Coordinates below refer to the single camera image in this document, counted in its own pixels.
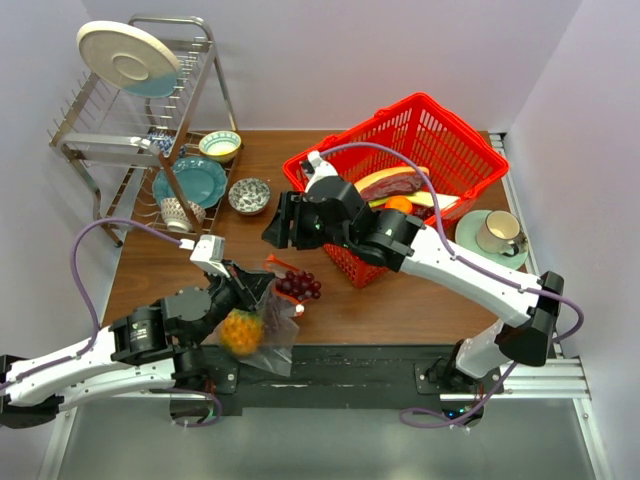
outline dish rack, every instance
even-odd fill
[[[136,198],[132,218],[159,230],[168,231],[162,221],[160,208],[151,194],[155,175],[163,169],[171,189],[192,225],[193,235],[208,233],[218,212],[218,206],[207,209],[201,224],[188,205],[187,198],[178,183],[171,166],[186,146],[186,155],[199,155],[198,142],[203,133],[189,130],[191,118],[202,93],[211,66],[215,71],[224,98],[231,130],[237,130],[229,91],[222,73],[213,33],[199,17],[162,17],[137,14],[129,25],[166,24],[171,30],[180,31],[177,38],[159,38],[180,61],[181,77],[172,95],[166,98],[144,98],[123,92],[104,82],[95,73],[84,73],[78,79],[78,90],[72,90],[73,101],[67,101],[67,109],[61,108],[62,120],[54,119],[55,133],[49,132],[50,146],[66,157],[91,192],[94,220],[101,218],[103,195],[91,175],[94,165],[111,165],[127,169],[118,191],[111,200],[106,217],[118,208],[127,187],[133,182],[137,170],[142,169],[140,191]],[[203,36],[184,35],[198,27]],[[171,151],[165,156],[148,136],[163,132],[175,137]],[[223,164],[227,177],[236,159]],[[122,241],[116,232],[119,225],[104,224],[103,229],[117,246]]]

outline bunch of grapes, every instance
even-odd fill
[[[303,270],[294,273],[287,270],[284,278],[276,279],[276,290],[297,299],[299,302],[307,298],[320,298],[322,284],[315,279],[313,273]]]

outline yellow bowl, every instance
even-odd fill
[[[211,160],[226,163],[235,158],[240,145],[242,145],[240,135],[236,132],[221,130],[205,135],[200,140],[198,147],[200,148],[200,153]]]

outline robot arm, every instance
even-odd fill
[[[102,329],[81,356],[76,352],[87,340],[32,360],[1,356],[0,383],[9,386],[0,392],[0,425],[39,425],[86,401],[134,390],[205,390],[215,375],[207,369],[200,343],[234,308],[255,310],[274,278],[223,260],[223,251],[224,239],[201,237],[191,261],[205,271],[207,288],[188,287],[137,308]],[[24,376],[66,356],[73,359]]]
[[[372,211],[353,184],[340,178],[318,152],[309,154],[303,168],[309,177],[306,191],[282,193],[278,211],[263,233],[265,241],[277,248],[290,244],[298,249],[324,244],[344,247],[371,265],[433,280],[495,313],[499,320],[493,326],[460,341],[448,364],[437,367],[441,369],[436,372],[438,380],[450,386],[474,385],[509,360],[545,364],[559,304],[525,290],[541,288],[561,294],[560,276],[516,272],[452,242],[451,255],[438,232],[419,218],[391,209]],[[513,280],[521,289],[506,287],[469,268],[458,256]]]

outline wire rack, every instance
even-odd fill
[[[189,131],[196,104],[208,78],[211,67],[215,71],[227,107],[231,130],[236,122],[231,100],[220,66],[213,34],[209,26],[198,17],[161,17],[134,15],[129,24],[168,24],[172,31],[184,33],[186,27],[199,27],[202,36],[180,35],[160,40],[176,55],[181,72],[173,93],[165,98],[149,99],[128,94],[104,82],[95,73],[83,74],[78,79],[77,91],[71,90],[72,101],[61,109],[61,119],[55,119],[55,131],[49,132],[51,147],[55,148],[74,167],[93,195],[93,217],[101,216],[102,192],[91,175],[94,165],[113,165],[127,168],[124,180],[115,197],[108,204],[107,216],[117,209],[124,192],[132,183],[136,169],[144,169],[142,188],[134,207],[134,218],[148,220],[156,228],[166,230],[161,223],[159,207],[149,201],[147,191],[159,169],[164,169],[167,180],[187,213],[194,234],[201,235],[213,227],[215,211],[207,212],[207,220],[200,224],[171,170],[180,148],[187,145],[190,155],[198,154],[198,136]],[[175,137],[173,148],[164,154],[151,141],[158,133]],[[225,166],[230,174],[236,160]],[[121,245],[115,225],[105,225],[105,231]]]

